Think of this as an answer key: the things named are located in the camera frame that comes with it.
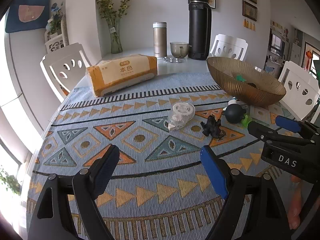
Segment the lower dark picture frame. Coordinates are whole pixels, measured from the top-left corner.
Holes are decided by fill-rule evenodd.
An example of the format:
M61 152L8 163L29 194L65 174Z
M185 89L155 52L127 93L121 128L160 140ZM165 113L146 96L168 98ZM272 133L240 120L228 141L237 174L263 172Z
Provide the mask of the lower dark picture frame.
M242 15L257 22L258 19L258 9L256 6L248 3L247 1L242 1Z

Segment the clear correction tape dispenser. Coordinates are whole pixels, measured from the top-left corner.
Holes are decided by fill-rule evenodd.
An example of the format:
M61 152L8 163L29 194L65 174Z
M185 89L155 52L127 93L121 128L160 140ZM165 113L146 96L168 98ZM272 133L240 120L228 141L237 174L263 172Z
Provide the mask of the clear correction tape dispenser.
M173 131L183 128L195 115L195 107L191 103L175 103L168 115L168 130Z

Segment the teal green plastic toy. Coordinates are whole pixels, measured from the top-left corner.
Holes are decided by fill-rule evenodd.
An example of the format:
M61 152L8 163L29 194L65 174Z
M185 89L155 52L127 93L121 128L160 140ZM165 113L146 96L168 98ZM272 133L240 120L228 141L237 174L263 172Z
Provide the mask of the teal green plastic toy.
M242 82L242 83L245 83L245 82L246 82L246 79L243 78L241 75L237 75L237 76L235 77L235 79L236 79L237 81L239 81L239 82Z

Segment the white carved shelf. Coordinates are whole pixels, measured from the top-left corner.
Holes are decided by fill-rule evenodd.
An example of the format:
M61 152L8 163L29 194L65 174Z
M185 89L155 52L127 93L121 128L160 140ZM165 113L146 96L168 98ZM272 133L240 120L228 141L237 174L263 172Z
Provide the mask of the white carved shelf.
M61 29L54 34L49 34L49 31L46 31L44 34L45 45L47 53L52 53L56 50L59 50L63 47L69 45L68 32L67 32L67 22L66 17L63 16L61 20Z

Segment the blue wall cushion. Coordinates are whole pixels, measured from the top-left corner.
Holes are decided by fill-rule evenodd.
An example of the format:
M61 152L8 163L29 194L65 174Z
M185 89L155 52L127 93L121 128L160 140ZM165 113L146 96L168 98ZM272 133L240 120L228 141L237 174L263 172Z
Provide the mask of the blue wall cushion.
M6 33L45 28L50 16L50 0L14 0L5 24Z

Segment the glass ashtray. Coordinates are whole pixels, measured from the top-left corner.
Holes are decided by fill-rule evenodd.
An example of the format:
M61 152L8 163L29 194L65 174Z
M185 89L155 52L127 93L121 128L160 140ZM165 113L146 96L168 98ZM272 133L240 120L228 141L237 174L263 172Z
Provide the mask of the glass ashtray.
M164 57L164 61L169 63L182 63L183 60L175 57Z

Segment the patterned woven table mat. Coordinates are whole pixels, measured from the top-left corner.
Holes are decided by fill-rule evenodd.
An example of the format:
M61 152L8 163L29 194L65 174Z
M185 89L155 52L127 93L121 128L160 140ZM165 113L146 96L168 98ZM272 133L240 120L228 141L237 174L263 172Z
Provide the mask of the patterned woven table mat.
M289 205L297 185L261 159L262 141L225 119L229 100L209 73L161 75L102 98L88 85L74 89L54 114L32 169L27 220L48 175L89 168L111 145L120 159L96 204L115 239L206 237L224 201L200 162L205 145L243 174L268 173ZM195 115L169 131L168 115L177 102L194 105ZM223 138L202 133L200 123L210 115L221 120Z

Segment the amber ribbed glass bowl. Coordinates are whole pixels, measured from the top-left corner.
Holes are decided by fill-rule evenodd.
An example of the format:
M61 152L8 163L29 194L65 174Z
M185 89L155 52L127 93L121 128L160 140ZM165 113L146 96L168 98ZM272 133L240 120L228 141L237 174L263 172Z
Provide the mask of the amber ribbed glass bowl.
M208 70L227 94L253 106L266 107L279 102L286 94L284 86L264 70L252 64L227 57L209 57ZM235 79L241 75L245 83Z

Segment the light green plastic toy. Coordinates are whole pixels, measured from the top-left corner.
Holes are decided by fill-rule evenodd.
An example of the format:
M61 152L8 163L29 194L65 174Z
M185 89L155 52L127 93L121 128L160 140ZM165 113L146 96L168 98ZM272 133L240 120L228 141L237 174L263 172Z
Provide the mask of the light green plastic toy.
M255 121L261 125L264 125L266 127L269 127L270 125L268 123L265 123L263 121L260 121L258 119L255 119L255 118L251 118L248 114L245 114L244 115L244 118L241 120L241 124L244 128L247 128L248 127L248 124L252 121Z

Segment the silver thermos bottle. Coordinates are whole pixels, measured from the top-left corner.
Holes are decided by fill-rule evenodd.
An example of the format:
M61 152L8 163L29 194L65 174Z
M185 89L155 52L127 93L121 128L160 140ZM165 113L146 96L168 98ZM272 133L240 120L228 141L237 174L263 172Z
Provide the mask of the silver thermos bottle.
M167 23L153 23L153 48L157 58L167 56Z

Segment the black thermos flask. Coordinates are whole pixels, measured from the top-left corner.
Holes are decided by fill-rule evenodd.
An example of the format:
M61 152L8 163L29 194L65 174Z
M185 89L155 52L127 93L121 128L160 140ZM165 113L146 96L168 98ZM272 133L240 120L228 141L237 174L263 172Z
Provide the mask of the black thermos flask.
M189 2L189 53L193 60L206 60L209 55L212 10L209 0Z

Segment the black toy figure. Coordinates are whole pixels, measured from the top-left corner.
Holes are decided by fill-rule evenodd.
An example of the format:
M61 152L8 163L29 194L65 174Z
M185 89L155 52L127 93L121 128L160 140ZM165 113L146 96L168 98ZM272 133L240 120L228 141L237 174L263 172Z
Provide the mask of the black toy figure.
M216 120L214 115L208 116L207 122L201 122L200 124L203 129L202 133L207 137L211 135L214 139L221 139L226 135L226 132L221 129L221 120Z

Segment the orange tissue pack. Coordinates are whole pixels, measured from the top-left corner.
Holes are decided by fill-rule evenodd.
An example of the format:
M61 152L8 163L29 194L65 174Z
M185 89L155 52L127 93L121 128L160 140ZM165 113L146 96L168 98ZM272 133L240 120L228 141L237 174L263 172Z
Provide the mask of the orange tissue pack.
M102 97L156 77L157 58L133 54L101 61L95 66L88 67L86 75L93 94Z

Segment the glass vase with flowers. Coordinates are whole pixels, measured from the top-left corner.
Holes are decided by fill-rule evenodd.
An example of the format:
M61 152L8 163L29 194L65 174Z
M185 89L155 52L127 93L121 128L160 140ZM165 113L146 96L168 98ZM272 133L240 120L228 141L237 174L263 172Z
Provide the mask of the glass vase with flowers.
M118 54L123 51L120 41L120 20L127 15L132 0L120 0L118 9L114 8L114 0L95 0L98 6L100 18L108 25L111 40L111 53Z

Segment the black rubber air blower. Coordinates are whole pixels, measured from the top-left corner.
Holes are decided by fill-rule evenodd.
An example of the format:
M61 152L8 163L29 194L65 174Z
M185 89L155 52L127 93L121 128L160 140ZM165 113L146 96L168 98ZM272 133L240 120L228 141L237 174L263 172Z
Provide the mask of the black rubber air blower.
M222 111L222 115L231 124L240 123L245 118L245 114L246 109L237 103L236 97L229 100L228 106Z

